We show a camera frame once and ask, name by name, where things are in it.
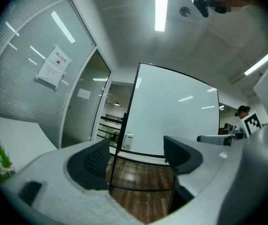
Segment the wall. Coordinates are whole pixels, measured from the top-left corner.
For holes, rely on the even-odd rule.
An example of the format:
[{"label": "wall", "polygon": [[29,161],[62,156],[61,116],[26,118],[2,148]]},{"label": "wall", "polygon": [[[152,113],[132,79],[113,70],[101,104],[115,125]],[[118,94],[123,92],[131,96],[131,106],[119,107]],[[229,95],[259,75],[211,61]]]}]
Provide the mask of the wall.
[{"label": "wall", "polygon": [[17,172],[36,157],[56,148],[37,123],[0,117],[0,143]]},{"label": "wall", "polygon": [[[203,69],[193,64],[193,66],[183,66],[183,63],[145,59],[143,61],[149,61],[158,66],[166,67],[179,71],[195,78],[198,78],[209,85],[218,89],[219,102],[231,106],[233,108],[239,108],[242,104],[247,104],[247,98],[240,92],[240,89],[236,88],[235,85],[230,82],[222,75],[213,73],[212,70]],[[114,82],[122,83],[134,83],[135,76],[137,73],[139,61],[129,61],[122,66],[119,66],[116,72],[113,74]]]},{"label": "wall", "polygon": [[117,59],[95,2],[93,0],[73,1],[79,13],[81,14],[90,34],[98,45],[100,54],[103,57],[105,63],[111,71],[114,71],[117,68]]}]

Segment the paper notice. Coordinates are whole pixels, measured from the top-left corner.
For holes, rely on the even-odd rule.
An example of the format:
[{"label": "paper notice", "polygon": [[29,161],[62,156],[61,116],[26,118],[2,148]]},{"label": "paper notice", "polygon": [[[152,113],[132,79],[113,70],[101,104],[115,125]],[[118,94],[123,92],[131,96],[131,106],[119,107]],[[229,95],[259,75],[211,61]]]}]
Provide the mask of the paper notice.
[{"label": "paper notice", "polygon": [[71,59],[58,46],[49,54],[47,60],[64,72],[71,62]]},{"label": "paper notice", "polygon": [[57,86],[63,74],[63,71],[61,71],[55,65],[51,64],[46,60],[42,68],[40,69],[37,77],[50,83],[53,86]]},{"label": "paper notice", "polygon": [[90,91],[87,91],[85,89],[79,89],[77,96],[84,99],[89,99],[91,95]]}]

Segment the door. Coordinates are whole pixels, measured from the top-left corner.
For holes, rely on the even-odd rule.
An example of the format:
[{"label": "door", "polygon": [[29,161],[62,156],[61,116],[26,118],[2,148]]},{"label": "door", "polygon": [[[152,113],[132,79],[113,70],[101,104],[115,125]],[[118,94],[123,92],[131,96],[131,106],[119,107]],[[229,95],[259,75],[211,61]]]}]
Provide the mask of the door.
[{"label": "door", "polygon": [[62,148],[90,140],[109,75],[110,70],[96,51],[72,94],[64,122]]}]

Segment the glass wall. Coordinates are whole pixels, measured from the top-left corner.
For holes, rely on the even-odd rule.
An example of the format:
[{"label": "glass wall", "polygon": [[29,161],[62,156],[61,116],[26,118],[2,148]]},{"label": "glass wall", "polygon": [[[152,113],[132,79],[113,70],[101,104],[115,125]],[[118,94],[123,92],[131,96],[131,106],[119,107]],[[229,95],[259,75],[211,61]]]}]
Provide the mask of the glass wall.
[{"label": "glass wall", "polygon": [[[47,4],[46,0],[40,1],[43,6]],[[6,29],[6,20],[13,15],[0,19]],[[11,33],[17,27],[13,21],[9,20]],[[57,88],[36,79],[56,45],[72,59]],[[15,36],[0,56],[0,116],[38,123],[48,139],[58,147],[67,97],[94,46],[70,0],[62,0],[37,14],[15,31]]]}]

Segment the wooden floor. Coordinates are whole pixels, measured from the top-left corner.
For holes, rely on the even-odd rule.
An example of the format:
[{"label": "wooden floor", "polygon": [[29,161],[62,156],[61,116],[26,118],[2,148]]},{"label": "wooden floor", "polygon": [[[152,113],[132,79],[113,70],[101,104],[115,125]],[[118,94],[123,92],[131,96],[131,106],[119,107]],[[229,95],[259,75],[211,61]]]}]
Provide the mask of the wooden floor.
[{"label": "wooden floor", "polygon": [[[106,178],[109,182],[114,157],[107,165]],[[173,173],[170,167],[151,166],[130,162],[121,158],[116,161],[113,184],[138,189],[172,188]]]},{"label": "wooden floor", "polygon": [[137,192],[114,188],[111,196],[135,218],[148,224],[167,216],[171,191]]},{"label": "wooden floor", "polygon": [[[107,166],[108,182],[112,166],[113,156]],[[169,167],[144,165],[118,158],[113,184],[138,189],[167,189],[172,188],[173,173]],[[115,187],[111,196],[135,218],[148,224],[167,215],[171,192],[131,191]]]}]

